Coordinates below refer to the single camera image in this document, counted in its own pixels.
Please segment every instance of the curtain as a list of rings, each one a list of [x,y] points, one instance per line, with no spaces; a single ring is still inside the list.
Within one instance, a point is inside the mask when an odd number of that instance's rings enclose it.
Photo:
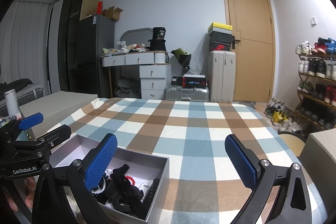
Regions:
[[[0,23],[0,82],[29,78],[50,94],[47,80],[47,40],[52,5],[14,1]]]

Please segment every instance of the grey shoe box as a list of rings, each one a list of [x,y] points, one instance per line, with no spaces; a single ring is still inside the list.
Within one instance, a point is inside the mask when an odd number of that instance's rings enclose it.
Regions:
[[[83,159],[92,149],[97,147],[98,141],[73,134],[70,139],[52,150],[50,164],[53,167],[70,165],[73,160]],[[160,179],[152,205],[145,220],[121,213],[106,205],[99,203],[103,211],[109,217],[111,223],[120,224],[157,224],[161,215],[162,207],[166,199],[169,187],[169,158],[148,155],[135,151],[117,148],[108,168],[119,168],[123,164],[130,166],[126,175],[135,179],[135,185],[146,180]]]

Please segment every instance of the human hand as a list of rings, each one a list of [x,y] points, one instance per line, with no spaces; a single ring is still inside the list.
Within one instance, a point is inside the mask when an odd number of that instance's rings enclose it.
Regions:
[[[26,185],[26,191],[27,191],[27,197],[25,199],[25,204],[27,205],[28,208],[32,208],[33,207],[33,199],[34,199],[34,193],[35,193],[35,179],[34,177],[30,177],[30,178],[25,178],[27,185]],[[10,208],[14,211],[17,212],[18,211],[18,207],[15,204],[15,202],[13,201],[13,199],[6,193],[4,193],[7,199],[7,202],[10,206]]]

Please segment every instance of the silver bolt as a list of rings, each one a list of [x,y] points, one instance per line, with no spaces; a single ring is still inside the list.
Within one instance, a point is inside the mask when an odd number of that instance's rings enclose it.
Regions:
[[[300,170],[300,165],[299,164],[297,164],[297,163],[294,163],[293,164],[293,167],[294,167],[294,169],[296,169],[296,170]]]
[[[261,160],[261,164],[264,166],[269,166],[269,161],[268,160]]]
[[[43,165],[43,166],[42,166],[43,170],[48,170],[48,169],[49,169],[49,167],[50,167],[50,165],[49,165],[49,164],[45,164],[45,165]]]
[[[72,162],[72,165],[73,165],[73,166],[79,166],[79,165],[81,165],[81,163],[82,163],[81,160],[74,160],[74,161]]]

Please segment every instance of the black refrigerator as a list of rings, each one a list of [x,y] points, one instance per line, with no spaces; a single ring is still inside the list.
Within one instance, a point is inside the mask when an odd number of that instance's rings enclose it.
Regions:
[[[108,68],[102,66],[101,56],[103,48],[114,48],[114,27],[115,22],[102,15],[78,23],[75,67],[68,71],[70,91],[111,98]]]

